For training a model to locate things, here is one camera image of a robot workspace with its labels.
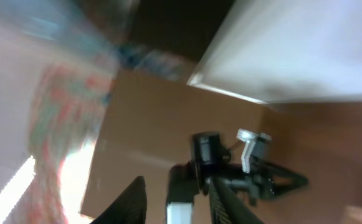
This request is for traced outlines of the brown cardboard box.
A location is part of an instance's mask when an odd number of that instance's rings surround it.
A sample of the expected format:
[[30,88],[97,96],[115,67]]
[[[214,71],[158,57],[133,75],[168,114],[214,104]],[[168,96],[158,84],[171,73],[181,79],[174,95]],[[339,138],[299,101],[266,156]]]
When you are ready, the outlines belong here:
[[81,212],[99,216],[135,179],[146,182],[147,223],[164,223],[168,172],[191,157],[193,134],[217,131],[225,145],[239,129],[257,131],[263,106],[119,71],[95,146]]

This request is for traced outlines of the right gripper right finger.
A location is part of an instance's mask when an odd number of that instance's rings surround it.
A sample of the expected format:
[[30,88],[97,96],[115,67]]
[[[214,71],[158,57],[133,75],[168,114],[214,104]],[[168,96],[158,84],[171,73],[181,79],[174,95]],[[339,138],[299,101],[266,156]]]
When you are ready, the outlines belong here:
[[212,224],[264,224],[223,180],[212,177],[209,184]]

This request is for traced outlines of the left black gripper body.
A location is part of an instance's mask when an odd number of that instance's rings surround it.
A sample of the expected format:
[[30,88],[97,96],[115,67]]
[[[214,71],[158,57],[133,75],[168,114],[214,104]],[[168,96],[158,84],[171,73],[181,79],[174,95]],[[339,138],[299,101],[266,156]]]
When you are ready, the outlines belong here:
[[225,147],[219,132],[209,131],[191,136],[191,164],[199,189],[208,194],[209,179],[219,177],[235,193],[246,192],[249,203],[274,200],[308,185],[308,179],[290,169],[265,160],[272,137],[245,129],[237,132],[237,147],[244,145],[241,162],[232,163],[232,148]]

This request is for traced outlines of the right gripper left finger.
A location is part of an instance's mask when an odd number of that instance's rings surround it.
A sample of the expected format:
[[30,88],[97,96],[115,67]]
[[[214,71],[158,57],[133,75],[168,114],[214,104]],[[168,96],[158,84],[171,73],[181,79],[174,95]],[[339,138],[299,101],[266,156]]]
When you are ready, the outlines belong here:
[[131,184],[91,224],[145,224],[146,184],[143,176]]

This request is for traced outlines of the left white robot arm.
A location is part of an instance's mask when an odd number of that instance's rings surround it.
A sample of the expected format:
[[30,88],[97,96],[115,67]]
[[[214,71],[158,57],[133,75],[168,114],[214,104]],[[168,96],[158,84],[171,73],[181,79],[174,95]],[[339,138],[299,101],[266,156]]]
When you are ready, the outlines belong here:
[[212,223],[261,223],[237,193],[245,192],[255,206],[308,185],[305,176],[265,160],[271,140],[265,133],[239,129],[237,142],[244,149],[241,163],[233,164],[232,149],[222,144],[219,132],[192,135],[190,161],[169,172],[166,222],[192,223],[194,198],[203,194],[209,198]]

